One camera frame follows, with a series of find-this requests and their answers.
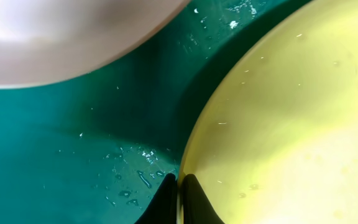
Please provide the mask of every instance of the white dish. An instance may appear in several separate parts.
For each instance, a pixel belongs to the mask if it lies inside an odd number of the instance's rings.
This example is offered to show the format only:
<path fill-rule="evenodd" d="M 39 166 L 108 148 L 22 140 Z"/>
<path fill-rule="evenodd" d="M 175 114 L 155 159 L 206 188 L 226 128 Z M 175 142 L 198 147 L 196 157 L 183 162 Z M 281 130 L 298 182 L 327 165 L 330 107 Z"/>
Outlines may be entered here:
<path fill-rule="evenodd" d="M 314 0 L 244 55 L 198 118 L 185 174 L 224 223 L 358 223 L 358 0 Z"/>
<path fill-rule="evenodd" d="M 138 47 L 187 0 L 0 0 L 0 88 L 68 80 Z"/>

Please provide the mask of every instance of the black object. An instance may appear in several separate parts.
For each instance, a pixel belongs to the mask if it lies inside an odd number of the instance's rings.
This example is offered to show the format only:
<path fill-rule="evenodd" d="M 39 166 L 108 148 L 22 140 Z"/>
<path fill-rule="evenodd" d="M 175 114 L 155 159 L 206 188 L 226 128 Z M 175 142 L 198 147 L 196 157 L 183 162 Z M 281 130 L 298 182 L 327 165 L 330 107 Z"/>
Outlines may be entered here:
<path fill-rule="evenodd" d="M 186 175 L 182 183 L 183 216 L 185 224 L 222 224 L 203 188 L 194 174 Z"/>
<path fill-rule="evenodd" d="M 223 223 L 214 211 L 195 175 L 187 175 L 183 180 L 180 190 L 185 224 Z M 168 174 L 165 176 L 146 211 L 136 221 L 136 224 L 176 224 L 177 192 L 175 176 Z"/>
<path fill-rule="evenodd" d="M 136 221 L 136 224 L 175 224 L 177 222 L 177 193 L 178 185 L 175 175 L 166 175 L 146 211 Z"/>

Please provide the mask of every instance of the green surface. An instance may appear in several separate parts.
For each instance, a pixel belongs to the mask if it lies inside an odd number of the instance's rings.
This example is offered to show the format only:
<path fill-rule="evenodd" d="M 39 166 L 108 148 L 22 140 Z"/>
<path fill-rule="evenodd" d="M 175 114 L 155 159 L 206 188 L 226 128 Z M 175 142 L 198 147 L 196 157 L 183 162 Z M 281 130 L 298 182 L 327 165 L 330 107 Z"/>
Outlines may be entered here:
<path fill-rule="evenodd" d="M 0 223 L 133 223 L 162 180 L 155 172 L 177 173 L 225 74 L 305 3 L 281 2 L 195 0 L 110 65 L 63 83 L 0 90 Z M 126 205 L 133 198 L 138 207 Z"/>

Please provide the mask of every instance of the water droplet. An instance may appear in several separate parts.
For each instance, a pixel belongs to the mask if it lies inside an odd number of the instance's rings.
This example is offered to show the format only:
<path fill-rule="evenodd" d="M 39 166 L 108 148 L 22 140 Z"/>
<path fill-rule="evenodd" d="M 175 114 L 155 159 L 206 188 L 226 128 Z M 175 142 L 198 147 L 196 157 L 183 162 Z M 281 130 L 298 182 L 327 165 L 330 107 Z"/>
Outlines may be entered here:
<path fill-rule="evenodd" d="M 107 197 L 107 196 L 106 196 L 106 200 L 107 200 L 108 202 L 110 202 L 110 204 L 111 204 L 112 206 L 114 206 L 114 207 L 116 206 L 116 203 L 115 203 L 115 202 L 110 201 L 109 197 Z"/>
<path fill-rule="evenodd" d="M 150 184 L 150 182 L 146 178 L 144 178 L 143 172 L 138 170 L 137 173 L 138 173 L 140 179 L 143 181 L 143 183 L 147 186 L 147 188 L 151 189 L 152 185 Z"/>
<path fill-rule="evenodd" d="M 237 27 L 238 24 L 239 24 L 239 23 L 236 22 L 236 21 L 231 21 L 230 24 L 229 24 L 229 27 L 230 27 L 230 29 L 234 29 L 234 28 Z"/>
<path fill-rule="evenodd" d="M 131 192 L 128 191 L 128 190 L 122 190 L 122 191 L 119 192 L 118 195 L 119 195 L 119 196 L 126 197 L 126 198 L 129 198 L 129 196 L 131 196 Z"/>
<path fill-rule="evenodd" d="M 127 205 L 134 204 L 135 206 L 139 206 L 139 203 L 137 203 L 137 199 L 132 199 L 127 201 Z"/>
<path fill-rule="evenodd" d="M 158 170 L 155 174 L 159 177 L 164 177 L 164 173 L 160 170 Z"/>
<path fill-rule="evenodd" d="M 257 185 L 257 184 L 251 184 L 251 185 L 249 186 L 249 189 L 250 189 L 250 190 L 259 190 L 259 185 Z"/>
<path fill-rule="evenodd" d="M 255 17 L 255 15 L 257 14 L 256 9 L 253 7 L 253 5 L 252 5 L 252 4 L 249 4 L 249 7 L 251 8 L 251 14 L 252 14 L 252 17 Z"/>

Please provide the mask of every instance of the yellow plate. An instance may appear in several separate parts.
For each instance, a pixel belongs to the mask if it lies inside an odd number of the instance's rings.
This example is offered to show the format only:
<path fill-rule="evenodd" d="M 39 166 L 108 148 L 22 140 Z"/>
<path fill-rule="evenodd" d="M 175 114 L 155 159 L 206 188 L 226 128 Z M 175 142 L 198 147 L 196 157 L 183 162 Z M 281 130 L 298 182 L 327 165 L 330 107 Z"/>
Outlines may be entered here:
<path fill-rule="evenodd" d="M 256 44 L 191 134 L 225 223 L 358 223 L 358 0 L 316 0 Z"/>

